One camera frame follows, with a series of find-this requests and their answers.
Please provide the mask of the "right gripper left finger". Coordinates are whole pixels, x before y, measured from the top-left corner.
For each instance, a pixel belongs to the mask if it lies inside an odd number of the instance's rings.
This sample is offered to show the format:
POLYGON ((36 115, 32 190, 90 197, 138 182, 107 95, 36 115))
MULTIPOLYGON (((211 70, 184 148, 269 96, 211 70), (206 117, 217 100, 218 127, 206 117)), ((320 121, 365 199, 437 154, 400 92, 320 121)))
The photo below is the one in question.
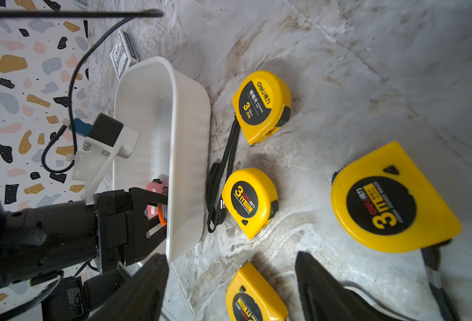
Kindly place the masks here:
POLYGON ((164 254, 155 254, 89 320, 158 320, 169 278, 164 254))

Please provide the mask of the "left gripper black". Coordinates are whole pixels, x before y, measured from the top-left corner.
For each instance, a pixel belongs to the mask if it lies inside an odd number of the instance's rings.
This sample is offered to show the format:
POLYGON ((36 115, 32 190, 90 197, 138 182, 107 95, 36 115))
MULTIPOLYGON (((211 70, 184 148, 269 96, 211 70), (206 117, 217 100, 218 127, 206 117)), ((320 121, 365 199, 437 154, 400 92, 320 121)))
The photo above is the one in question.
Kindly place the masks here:
POLYGON ((141 262, 166 240, 168 196, 133 187, 94 195, 99 273, 141 262))

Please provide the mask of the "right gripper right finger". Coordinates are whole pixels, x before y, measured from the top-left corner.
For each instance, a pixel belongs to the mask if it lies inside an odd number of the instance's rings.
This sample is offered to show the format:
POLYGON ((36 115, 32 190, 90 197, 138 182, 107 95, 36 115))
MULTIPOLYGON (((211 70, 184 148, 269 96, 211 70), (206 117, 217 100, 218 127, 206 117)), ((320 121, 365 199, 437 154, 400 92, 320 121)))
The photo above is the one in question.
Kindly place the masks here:
POLYGON ((298 252, 295 273, 305 320, 404 320, 345 289, 308 252, 298 252))

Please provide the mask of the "orange black tape measure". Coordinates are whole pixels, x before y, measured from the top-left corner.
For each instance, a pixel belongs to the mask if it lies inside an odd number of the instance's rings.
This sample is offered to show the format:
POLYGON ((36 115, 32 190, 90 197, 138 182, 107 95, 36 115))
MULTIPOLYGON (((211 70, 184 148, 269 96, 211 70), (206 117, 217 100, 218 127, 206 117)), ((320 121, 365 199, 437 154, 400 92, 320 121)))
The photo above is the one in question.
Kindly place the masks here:
POLYGON ((158 218, 161 223, 161 226, 163 227, 167 225, 167 209, 168 209, 168 205, 165 205, 165 204, 158 205, 158 218))

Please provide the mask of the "yellow 2m tape measure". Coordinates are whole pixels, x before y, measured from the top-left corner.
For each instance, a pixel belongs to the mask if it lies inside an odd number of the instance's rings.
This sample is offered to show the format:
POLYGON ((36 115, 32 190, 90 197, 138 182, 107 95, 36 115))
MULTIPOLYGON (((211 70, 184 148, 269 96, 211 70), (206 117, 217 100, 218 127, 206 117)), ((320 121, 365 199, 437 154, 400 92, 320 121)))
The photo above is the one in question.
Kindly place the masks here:
POLYGON ((251 262, 238 269, 225 295, 232 321, 286 321, 288 309, 251 262))

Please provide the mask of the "yellow 3m tape measure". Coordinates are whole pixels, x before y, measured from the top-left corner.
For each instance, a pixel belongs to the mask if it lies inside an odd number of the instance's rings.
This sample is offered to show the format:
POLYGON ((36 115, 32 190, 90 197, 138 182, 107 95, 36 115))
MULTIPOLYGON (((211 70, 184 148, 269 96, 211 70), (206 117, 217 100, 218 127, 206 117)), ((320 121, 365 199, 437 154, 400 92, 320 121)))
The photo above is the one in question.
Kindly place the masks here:
POLYGON ((222 190, 226 209, 252 240, 279 211, 278 193, 272 180, 256 168, 233 172, 222 190))
POLYGON ((442 318, 459 320, 439 267, 441 247, 462 225, 402 146, 388 143, 341 168, 331 186, 333 211, 347 233, 376 251, 421 251, 442 318))

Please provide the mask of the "white plastic storage box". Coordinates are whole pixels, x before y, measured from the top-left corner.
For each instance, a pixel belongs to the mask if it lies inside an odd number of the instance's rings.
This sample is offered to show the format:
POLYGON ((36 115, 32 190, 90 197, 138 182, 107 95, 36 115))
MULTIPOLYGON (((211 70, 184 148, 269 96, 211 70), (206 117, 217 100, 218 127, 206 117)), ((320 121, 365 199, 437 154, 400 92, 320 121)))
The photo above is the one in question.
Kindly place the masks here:
POLYGON ((129 68, 118 84, 114 117, 139 133, 128 159, 113 164, 114 189, 168 183, 166 239, 158 247, 173 262, 193 249, 205 226, 205 181, 211 103, 205 88, 153 57, 129 68))

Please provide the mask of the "yellow 3.5m tape measure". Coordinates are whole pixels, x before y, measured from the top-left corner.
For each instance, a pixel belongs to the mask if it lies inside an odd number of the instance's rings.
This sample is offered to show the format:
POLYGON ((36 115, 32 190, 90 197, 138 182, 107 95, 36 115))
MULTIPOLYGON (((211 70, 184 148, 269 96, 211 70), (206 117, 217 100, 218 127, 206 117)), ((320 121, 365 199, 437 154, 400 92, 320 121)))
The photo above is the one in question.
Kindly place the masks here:
POLYGON ((240 135, 249 146, 263 143, 286 124, 291 115, 292 95, 286 82, 268 71, 257 71, 243 81, 232 98, 235 118, 222 159, 212 164, 206 182, 207 229, 213 233, 229 213, 222 190, 235 172, 234 162, 240 135))

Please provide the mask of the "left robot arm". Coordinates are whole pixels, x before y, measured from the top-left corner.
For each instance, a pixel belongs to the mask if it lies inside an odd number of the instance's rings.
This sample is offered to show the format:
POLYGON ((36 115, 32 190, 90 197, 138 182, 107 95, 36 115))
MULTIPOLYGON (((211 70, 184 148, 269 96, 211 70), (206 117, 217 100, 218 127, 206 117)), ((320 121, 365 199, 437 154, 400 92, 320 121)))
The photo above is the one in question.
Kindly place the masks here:
POLYGON ((29 281, 47 287, 0 314, 11 320, 41 306, 45 320, 158 320, 169 277, 166 239, 150 205, 166 195, 133 187, 17 212, 0 202, 0 289, 29 281))

